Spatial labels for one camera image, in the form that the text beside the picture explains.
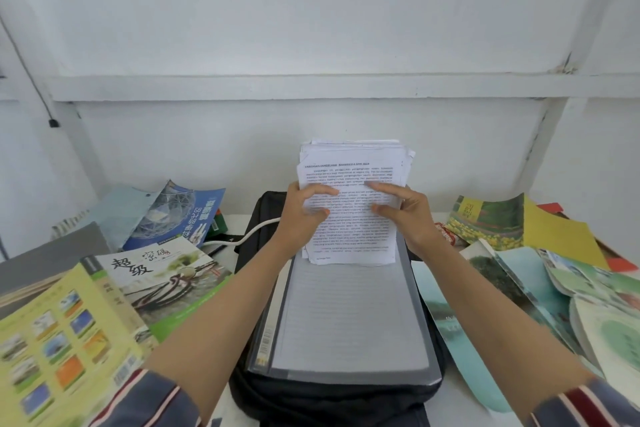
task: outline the white cable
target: white cable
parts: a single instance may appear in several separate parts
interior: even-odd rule
[[[226,246],[229,246],[229,245],[233,245],[233,246],[242,245],[256,231],[260,230],[262,227],[265,227],[266,225],[270,225],[271,223],[277,223],[278,221],[280,221],[280,218],[273,218],[271,220],[262,221],[262,223],[260,223],[259,225],[255,225],[244,237],[242,237],[242,239],[240,239],[238,241],[220,241],[220,240],[205,241],[200,246],[204,246],[204,245],[226,245]]]

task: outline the striped sleeve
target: striped sleeve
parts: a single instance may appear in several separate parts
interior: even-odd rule
[[[139,369],[117,391],[90,427],[201,427],[185,391],[153,371]]]
[[[597,379],[542,403],[529,427],[640,427],[640,411],[607,382]]]

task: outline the table surface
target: table surface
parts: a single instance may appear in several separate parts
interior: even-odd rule
[[[435,221],[446,221],[448,213],[433,213]],[[249,223],[248,214],[225,215],[228,233],[242,235]],[[230,270],[236,269],[237,255],[228,246],[216,255],[216,260]],[[434,397],[425,403],[432,427],[519,427],[522,424],[513,413],[499,414],[487,410],[480,404],[460,376],[455,364],[447,365],[442,386]],[[213,417],[222,417],[221,427],[257,427],[259,422],[247,417],[235,404],[229,387],[220,397]]]

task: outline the person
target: person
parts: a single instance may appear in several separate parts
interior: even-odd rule
[[[400,209],[373,204],[372,212],[394,221],[409,249],[429,266],[521,422],[536,427],[640,425],[640,413],[628,400],[445,241],[424,194],[391,184],[367,184],[403,200]],[[305,212],[303,204],[314,194],[336,195],[338,190],[322,184],[289,186],[271,240],[153,351],[92,427],[196,427],[210,418],[280,269],[330,213]]]

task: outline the backpack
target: backpack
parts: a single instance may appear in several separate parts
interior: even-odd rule
[[[265,192],[255,205],[247,232],[262,221],[282,215],[286,192]],[[273,236],[278,223],[266,225],[236,247],[236,272]],[[422,302],[438,366],[444,376],[446,346]],[[435,385],[327,385],[270,378],[245,369],[249,340],[229,379],[231,395],[246,415],[261,427],[372,427],[402,415],[426,414],[422,404],[440,388]]]

